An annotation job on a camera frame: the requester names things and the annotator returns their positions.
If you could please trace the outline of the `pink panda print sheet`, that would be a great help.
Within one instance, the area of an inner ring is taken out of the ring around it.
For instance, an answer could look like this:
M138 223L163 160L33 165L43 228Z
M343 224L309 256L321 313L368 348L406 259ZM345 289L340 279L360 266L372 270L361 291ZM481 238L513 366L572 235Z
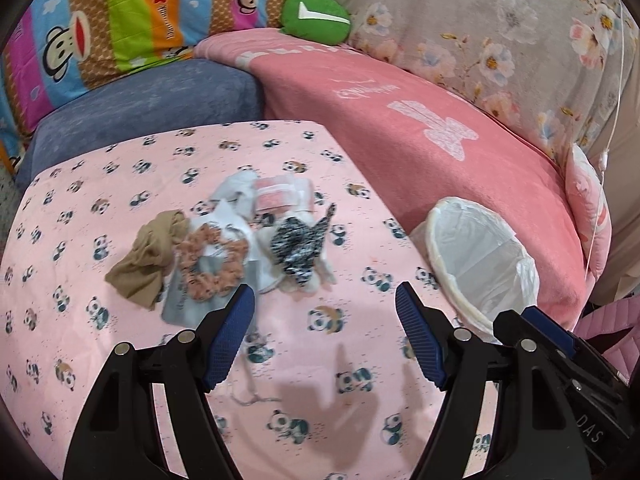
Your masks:
M446 309L431 270L325 128L243 122L146 136L62 162L32 180L1 263L1 395L52 474L115 344L155 347L208 304L168 276L156 307L106 274L166 210L228 235L248 231L214 194L237 177L308 179L310 211L334 206L324 251L334 279L313 294L265 290L228 378L208 397L247 479L407 479L442 394L420 373L396 315L409 282Z

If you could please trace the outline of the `tan stocking cloth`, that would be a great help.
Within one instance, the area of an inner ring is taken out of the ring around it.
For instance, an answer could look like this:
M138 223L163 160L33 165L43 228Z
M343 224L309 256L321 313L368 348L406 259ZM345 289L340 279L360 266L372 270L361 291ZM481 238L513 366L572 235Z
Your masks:
M153 310L164 276L174 264L174 247L188 234L190 221L181 210L160 212L137 232L127 255L105 275L119 296Z

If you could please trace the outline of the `black white patterned scrunchie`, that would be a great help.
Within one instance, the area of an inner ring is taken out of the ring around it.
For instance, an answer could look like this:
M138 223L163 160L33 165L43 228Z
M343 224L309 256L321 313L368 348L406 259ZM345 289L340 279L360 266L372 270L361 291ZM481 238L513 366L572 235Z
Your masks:
M316 223L288 216L274 231L269 244L271 255L298 287L310 285L315 275L335 283L335 276L323 252L326 232L335 211L336 205L332 203Z

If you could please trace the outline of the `blue grey cushion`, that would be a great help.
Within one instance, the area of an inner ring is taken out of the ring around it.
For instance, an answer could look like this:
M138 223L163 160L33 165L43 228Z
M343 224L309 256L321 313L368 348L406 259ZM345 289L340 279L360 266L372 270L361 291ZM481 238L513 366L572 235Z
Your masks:
M156 66L91 90L41 119L15 183L24 192L43 170L140 136L264 117L264 90L247 72L206 58Z

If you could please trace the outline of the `white lined trash bin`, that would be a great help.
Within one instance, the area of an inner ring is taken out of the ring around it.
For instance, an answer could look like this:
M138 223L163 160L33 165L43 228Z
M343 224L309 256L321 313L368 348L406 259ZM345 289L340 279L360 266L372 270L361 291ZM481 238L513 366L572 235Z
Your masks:
M522 313L538 300L535 260L500 214L445 197L410 234L462 326L486 342L498 314Z

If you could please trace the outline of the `pink towel blanket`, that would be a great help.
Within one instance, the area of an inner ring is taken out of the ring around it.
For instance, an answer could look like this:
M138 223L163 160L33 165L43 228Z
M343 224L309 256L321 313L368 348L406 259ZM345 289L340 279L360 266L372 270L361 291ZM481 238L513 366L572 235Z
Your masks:
M539 307L576 324L584 253L546 155L451 92L348 47L256 28L211 36L194 53L252 74L268 118L325 126L406 231L447 196L500 214L535 260Z

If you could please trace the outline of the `pink white small pillow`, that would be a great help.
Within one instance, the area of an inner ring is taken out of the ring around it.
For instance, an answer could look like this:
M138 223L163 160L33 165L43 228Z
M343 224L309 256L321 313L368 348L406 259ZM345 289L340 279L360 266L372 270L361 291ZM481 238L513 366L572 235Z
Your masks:
M582 244L587 278L595 283L608 261L612 222L597 171L577 144L572 145L566 159L565 194Z

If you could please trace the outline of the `grey floral quilt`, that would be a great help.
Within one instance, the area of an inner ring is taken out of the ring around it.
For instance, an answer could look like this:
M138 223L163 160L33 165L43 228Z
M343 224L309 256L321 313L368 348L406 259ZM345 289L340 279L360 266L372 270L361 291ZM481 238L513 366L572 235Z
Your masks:
M349 44L439 84L563 160L589 148L639 47L622 0L336 0Z

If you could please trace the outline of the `white printed packet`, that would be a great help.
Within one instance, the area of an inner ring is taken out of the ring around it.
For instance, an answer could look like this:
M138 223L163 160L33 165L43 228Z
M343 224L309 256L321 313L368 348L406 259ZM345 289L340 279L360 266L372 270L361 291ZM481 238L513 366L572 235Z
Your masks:
M209 214L193 217L191 219L191 231L197 230L204 224L221 229L222 237L225 240L240 240L244 238L248 243L247 259L259 259L260 252L256 245L254 231L226 200L221 200Z

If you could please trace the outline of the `pink quilted chair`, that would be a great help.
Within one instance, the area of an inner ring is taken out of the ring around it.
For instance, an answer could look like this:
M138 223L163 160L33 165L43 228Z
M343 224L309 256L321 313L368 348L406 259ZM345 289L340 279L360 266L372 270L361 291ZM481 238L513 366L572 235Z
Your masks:
M600 307L581 318L574 334L589 342L630 382L639 361L639 296Z

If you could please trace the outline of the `peach dotted scrunchie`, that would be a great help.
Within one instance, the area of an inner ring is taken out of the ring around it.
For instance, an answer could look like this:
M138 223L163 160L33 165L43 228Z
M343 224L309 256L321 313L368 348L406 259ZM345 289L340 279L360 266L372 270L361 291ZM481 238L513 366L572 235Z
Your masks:
M204 302L225 297L244 278L248 240L226 237L219 226L202 224L177 245L178 269L186 294Z

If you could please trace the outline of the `colourful striped monkey quilt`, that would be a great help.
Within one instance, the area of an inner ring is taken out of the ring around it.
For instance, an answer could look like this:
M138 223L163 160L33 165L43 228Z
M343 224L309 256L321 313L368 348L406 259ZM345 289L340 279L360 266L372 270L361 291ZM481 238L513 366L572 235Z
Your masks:
M32 0L1 52L1 160L21 166L40 120L202 39L276 27L285 0Z

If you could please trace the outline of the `pink white sock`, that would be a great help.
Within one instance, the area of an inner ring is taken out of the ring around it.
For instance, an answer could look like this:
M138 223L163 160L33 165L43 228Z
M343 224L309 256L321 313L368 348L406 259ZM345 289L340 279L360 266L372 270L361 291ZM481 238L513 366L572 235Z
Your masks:
M280 174L257 179L253 188L256 214L314 210L314 185L307 178Z

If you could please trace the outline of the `white cloth glove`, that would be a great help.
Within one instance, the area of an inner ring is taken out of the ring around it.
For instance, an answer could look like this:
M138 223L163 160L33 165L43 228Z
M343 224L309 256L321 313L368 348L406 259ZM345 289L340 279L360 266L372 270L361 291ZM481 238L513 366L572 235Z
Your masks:
M319 220L301 212L286 214L255 232L257 245L277 272L277 286L284 292L312 295L321 285L337 283L324 249L332 217L330 210Z

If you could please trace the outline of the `green round cushion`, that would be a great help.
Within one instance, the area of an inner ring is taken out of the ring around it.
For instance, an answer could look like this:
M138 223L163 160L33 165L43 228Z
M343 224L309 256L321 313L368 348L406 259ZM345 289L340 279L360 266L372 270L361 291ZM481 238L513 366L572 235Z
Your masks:
M350 14L335 0L285 0L281 30L288 36L336 46L349 36Z

